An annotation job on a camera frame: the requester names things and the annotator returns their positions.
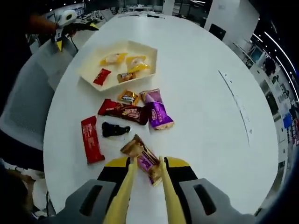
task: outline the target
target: red candy bar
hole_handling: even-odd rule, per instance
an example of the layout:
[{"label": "red candy bar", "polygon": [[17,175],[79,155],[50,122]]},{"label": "red candy bar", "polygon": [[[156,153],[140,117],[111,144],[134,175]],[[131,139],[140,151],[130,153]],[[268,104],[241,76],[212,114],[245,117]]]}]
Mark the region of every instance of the red candy bar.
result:
[{"label": "red candy bar", "polygon": [[88,164],[105,159],[100,152],[98,134],[95,127],[96,123],[97,118],[95,116],[81,121],[83,142]]},{"label": "red candy bar", "polygon": [[101,108],[99,109],[98,115],[108,115],[125,120],[131,120],[140,125],[146,125],[148,122],[148,113],[145,107],[122,104],[110,99],[104,100]]},{"label": "red candy bar", "polygon": [[102,69],[98,76],[95,78],[93,83],[98,85],[103,85],[104,81],[106,80],[107,76],[111,73],[111,71],[107,69]]}]

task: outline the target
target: white round table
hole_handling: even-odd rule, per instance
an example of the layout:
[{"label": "white round table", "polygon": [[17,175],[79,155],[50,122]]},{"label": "white round table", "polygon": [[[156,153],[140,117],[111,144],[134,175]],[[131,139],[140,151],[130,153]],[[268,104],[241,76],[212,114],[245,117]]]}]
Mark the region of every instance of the white round table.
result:
[{"label": "white round table", "polygon": [[[95,48],[120,40],[158,49],[157,74],[146,82],[98,92],[79,77],[78,68]],[[253,130],[250,144],[240,111],[218,71],[228,74],[238,89]],[[147,126],[132,130],[142,132],[156,156],[187,161],[198,178],[208,179],[226,193],[241,213],[253,214],[258,209],[277,173],[278,143],[270,108],[253,75],[229,47],[190,21],[129,16],[114,17],[87,41],[55,92],[43,148],[46,182],[56,212],[72,192],[87,180],[97,179],[107,162],[122,156],[119,150],[130,139],[100,138],[106,160],[87,165],[80,122],[96,115],[105,98],[116,100],[125,88],[161,90],[175,126],[163,131],[149,132]],[[153,221],[167,223],[163,185],[152,187],[139,170],[127,223]]]}]

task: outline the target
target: purple candy wrapper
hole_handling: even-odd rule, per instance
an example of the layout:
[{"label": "purple candy wrapper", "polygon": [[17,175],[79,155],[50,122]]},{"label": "purple candy wrapper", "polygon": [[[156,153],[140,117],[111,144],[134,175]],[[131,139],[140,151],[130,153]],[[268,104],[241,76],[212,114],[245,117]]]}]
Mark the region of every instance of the purple candy wrapper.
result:
[{"label": "purple candy wrapper", "polygon": [[166,113],[159,89],[143,91],[140,95],[148,108],[149,121],[154,129],[161,130],[174,125],[173,120]]}]

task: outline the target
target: yellow wrapped snack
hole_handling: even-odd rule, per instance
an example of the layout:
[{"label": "yellow wrapped snack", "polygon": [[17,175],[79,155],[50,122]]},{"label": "yellow wrapped snack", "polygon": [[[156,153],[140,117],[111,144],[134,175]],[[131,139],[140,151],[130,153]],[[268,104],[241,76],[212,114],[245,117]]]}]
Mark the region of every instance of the yellow wrapped snack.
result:
[{"label": "yellow wrapped snack", "polygon": [[128,73],[149,69],[150,66],[144,63],[146,56],[127,57]]},{"label": "yellow wrapped snack", "polygon": [[105,57],[103,60],[100,61],[100,66],[105,66],[109,64],[120,64],[125,60],[125,57],[128,53],[119,53],[119,54],[112,54]]}]

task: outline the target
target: candy wrapper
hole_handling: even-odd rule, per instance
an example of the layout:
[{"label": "candy wrapper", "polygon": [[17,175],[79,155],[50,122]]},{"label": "candy wrapper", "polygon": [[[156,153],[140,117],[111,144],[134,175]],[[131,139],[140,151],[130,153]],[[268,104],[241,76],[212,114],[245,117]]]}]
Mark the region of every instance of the candy wrapper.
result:
[{"label": "candy wrapper", "polygon": [[120,64],[125,60],[127,53],[112,54],[105,57],[100,61],[100,66],[106,66],[110,64]]},{"label": "candy wrapper", "polygon": [[123,83],[134,78],[136,78],[135,73],[121,73],[117,75],[118,83]]},{"label": "candy wrapper", "polygon": [[162,130],[174,125],[174,121],[166,113],[159,89],[143,91],[140,96],[146,104],[149,121],[154,129]]},{"label": "candy wrapper", "polygon": [[102,134],[104,138],[110,137],[110,136],[120,136],[125,133],[129,133],[131,128],[129,126],[127,127],[120,127],[119,125],[112,125],[107,122],[104,122],[102,124]]},{"label": "candy wrapper", "polygon": [[121,152],[129,157],[137,158],[138,166],[149,175],[150,183],[156,186],[161,182],[161,169],[159,159],[146,147],[141,138],[136,134]]},{"label": "candy wrapper", "polygon": [[144,63],[146,56],[127,57],[128,73],[149,69],[150,66]]},{"label": "candy wrapper", "polygon": [[107,76],[111,73],[111,71],[107,69],[102,69],[98,76],[95,78],[93,83],[98,85],[103,85],[104,81],[106,80]]},{"label": "candy wrapper", "polygon": [[146,125],[148,122],[147,110],[145,107],[122,104],[105,99],[98,115],[108,115],[137,122],[140,125]]},{"label": "candy wrapper", "polygon": [[138,104],[139,99],[140,97],[136,93],[129,90],[125,90],[121,95],[118,96],[118,100],[125,101],[135,106]]},{"label": "candy wrapper", "polygon": [[88,164],[105,159],[100,152],[100,144],[95,126],[96,123],[97,118],[95,116],[81,121],[83,142]]}]

